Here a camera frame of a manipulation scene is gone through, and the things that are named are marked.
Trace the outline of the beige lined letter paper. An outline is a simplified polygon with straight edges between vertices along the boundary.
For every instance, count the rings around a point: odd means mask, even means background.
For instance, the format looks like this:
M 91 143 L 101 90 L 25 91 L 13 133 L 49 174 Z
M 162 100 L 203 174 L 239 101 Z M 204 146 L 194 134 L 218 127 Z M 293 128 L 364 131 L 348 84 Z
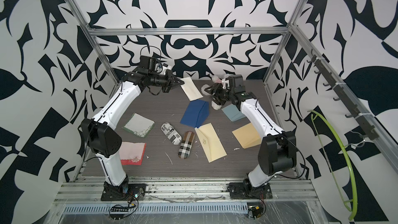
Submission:
M 181 80 L 184 82 L 184 84 L 181 85 L 181 88 L 190 101 L 195 101 L 203 97 L 191 77 L 185 77 Z

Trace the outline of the light blue envelope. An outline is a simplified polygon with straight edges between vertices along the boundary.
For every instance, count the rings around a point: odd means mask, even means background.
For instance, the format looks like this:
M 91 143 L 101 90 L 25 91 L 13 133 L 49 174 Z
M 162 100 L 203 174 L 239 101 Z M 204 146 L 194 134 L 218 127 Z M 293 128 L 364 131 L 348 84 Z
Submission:
M 238 120 L 246 118 L 246 116 L 241 111 L 239 111 L 238 108 L 233 104 L 224 107 L 222 111 L 231 122 L 236 122 Z

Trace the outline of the dark blue envelope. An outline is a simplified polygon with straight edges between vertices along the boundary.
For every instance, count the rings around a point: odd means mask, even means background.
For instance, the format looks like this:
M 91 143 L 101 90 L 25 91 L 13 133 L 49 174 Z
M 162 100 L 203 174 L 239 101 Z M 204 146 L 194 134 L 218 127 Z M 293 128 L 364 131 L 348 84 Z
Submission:
M 199 128 L 209 116 L 209 103 L 203 100 L 191 101 L 183 114 L 181 124 Z

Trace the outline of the tan envelope gold emblem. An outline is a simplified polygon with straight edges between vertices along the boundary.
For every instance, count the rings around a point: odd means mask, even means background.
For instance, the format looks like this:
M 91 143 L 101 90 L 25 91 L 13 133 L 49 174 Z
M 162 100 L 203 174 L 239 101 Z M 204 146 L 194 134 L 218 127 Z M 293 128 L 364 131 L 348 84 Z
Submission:
M 262 138 L 259 136 L 252 123 L 240 127 L 234 130 L 232 133 L 243 149 L 258 146 L 262 142 Z

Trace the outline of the cream envelope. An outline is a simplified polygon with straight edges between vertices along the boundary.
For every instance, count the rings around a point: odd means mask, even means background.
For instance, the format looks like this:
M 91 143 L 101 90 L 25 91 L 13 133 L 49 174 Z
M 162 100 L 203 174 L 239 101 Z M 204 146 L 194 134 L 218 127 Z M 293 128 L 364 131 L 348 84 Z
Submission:
M 211 123 L 195 128 L 202 148 L 209 163 L 227 155 L 213 125 Z

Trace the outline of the white letter paper green border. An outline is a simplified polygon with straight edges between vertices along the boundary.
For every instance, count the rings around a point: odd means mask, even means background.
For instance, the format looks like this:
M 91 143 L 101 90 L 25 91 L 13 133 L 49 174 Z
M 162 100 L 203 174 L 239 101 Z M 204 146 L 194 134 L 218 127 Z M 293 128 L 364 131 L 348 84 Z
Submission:
M 152 130 L 154 124 L 155 122 L 153 120 L 134 113 L 122 128 L 137 137 L 145 138 Z

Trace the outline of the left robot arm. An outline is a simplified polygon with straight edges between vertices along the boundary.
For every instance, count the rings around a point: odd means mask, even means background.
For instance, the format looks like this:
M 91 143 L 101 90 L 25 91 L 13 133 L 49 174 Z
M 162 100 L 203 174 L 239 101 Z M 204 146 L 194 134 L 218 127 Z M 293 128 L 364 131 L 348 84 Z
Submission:
M 181 85 L 184 81 L 175 76 L 169 66 L 157 58 L 141 56 L 138 67 L 122 77 L 119 88 L 104 108 L 91 119 L 82 121 L 86 145 L 100 161 L 107 186 L 124 191 L 123 187 L 128 184 L 119 155 L 122 139 L 115 132 L 124 112 L 145 89 L 160 87 L 161 92 L 168 93 Z

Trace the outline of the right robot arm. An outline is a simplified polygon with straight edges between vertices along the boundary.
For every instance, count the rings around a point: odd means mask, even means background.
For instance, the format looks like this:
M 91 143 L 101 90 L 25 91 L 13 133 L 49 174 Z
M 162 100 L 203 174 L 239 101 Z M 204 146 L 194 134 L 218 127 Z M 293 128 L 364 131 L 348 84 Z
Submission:
M 232 75 L 204 89 L 214 106 L 231 102 L 247 117 L 261 138 L 258 165 L 248 173 L 244 185 L 248 189 L 267 184 L 274 176 L 296 167 L 296 137 L 278 126 L 261 107 L 259 100 L 248 92 L 241 75 Z

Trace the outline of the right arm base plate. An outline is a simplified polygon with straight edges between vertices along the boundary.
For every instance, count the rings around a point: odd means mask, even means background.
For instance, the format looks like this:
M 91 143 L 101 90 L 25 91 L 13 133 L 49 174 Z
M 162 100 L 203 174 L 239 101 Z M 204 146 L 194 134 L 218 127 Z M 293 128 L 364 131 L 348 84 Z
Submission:
M 229 183 L 227 191 L 230 194 L 230 198 L 235 200 L 265 200 L 273 198 L 269 184 L 252 187 L 248 180 L 244 180 L 242 183 Z

